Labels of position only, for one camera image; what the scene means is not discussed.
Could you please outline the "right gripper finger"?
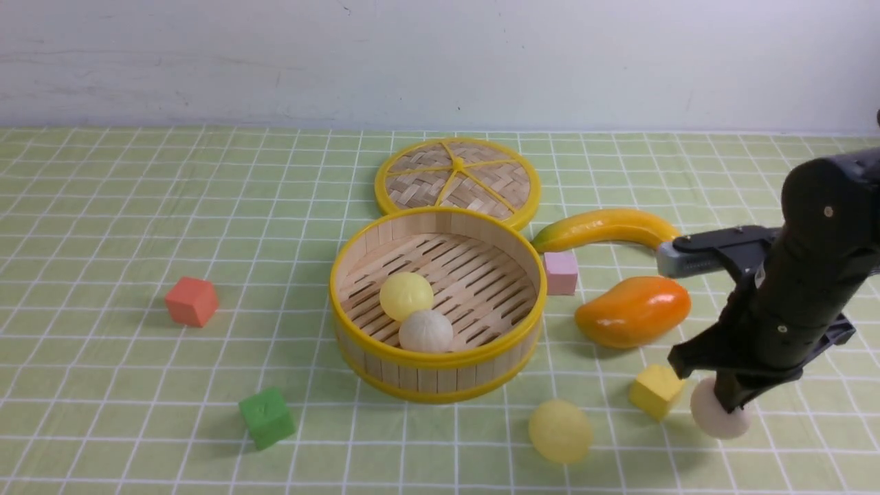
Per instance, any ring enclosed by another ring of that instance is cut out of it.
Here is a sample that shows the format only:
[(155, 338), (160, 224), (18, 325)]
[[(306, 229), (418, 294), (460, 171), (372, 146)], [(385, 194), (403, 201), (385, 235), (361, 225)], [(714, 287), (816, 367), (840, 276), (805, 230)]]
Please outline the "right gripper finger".
[(734, 413), (776, 386), (802, 378), (801, 371), (783, 374), (744, 374), (719, 371), (714, 376), (714, 397), (726, 413)]

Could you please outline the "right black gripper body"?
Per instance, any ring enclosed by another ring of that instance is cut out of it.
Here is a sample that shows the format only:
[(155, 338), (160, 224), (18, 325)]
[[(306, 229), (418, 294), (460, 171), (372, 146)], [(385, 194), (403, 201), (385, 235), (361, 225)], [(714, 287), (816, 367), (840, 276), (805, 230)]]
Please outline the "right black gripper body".
[(736, 287), (718, 320), (670, 351), (682, 378), (794, 380), (854, 330), (842, 311), (856, 292), (855, 262), (730, 264), (728, 272)]

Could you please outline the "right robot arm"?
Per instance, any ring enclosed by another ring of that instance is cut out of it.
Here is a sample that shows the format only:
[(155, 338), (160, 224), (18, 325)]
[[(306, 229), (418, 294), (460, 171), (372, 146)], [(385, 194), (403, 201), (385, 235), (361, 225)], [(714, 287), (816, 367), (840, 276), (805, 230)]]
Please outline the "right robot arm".
[(780, 191), (780, 228), (743, 225), (663, 242), (666, 278), (727, 272), (735, 282), (718, 320), (673, 346), (679, 378), (714, 372), (711, 395), (737, 413), (855, 334), (843, 310), (878, 273), (879, 151), (818, 157), (793, 168)]

